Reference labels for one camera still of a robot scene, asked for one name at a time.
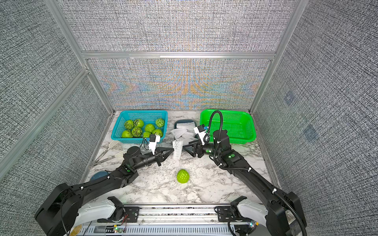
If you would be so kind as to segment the green custard apple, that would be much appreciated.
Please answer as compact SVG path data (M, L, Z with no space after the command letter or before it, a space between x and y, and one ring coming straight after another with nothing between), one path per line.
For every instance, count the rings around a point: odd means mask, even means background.
M179 183L187 183L189 180L190 180L190 174L186 170L181 169L178 171L177 181Z

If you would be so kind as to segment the white foam net sleeve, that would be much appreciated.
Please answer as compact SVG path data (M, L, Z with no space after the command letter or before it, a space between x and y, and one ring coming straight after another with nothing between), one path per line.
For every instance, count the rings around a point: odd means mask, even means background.
M181 158L181 155L182 155L183 141L182 140L174 140L172 142L172 146L174 148L173 159L179 160Z

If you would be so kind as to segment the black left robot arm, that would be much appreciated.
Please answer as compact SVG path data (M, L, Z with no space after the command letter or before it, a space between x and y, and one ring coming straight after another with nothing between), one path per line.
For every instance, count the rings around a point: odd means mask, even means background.
M130 147L122 164L108 175L86 183L56 186L34 218L46 235L63 236L74 227L82 206L107 192L129 185L138 177L138 169L154 163L160 166L173 152L171 147L158 147L155 152L142 154L138 146Z

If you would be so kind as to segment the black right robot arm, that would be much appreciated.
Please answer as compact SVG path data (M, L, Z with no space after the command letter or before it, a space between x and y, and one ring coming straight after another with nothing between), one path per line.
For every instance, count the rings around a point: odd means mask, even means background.
M306 219L298 196L284 193L254 170L247 160L230 144L226 130L213 134L213 143L206 143L209 134L199 134L200 140L183 146L193 157L212 157L214 163L242 181L262 202L258 205L246 197L239 197L231 203L235 221L253 220L265 226L273 236L307 235Z

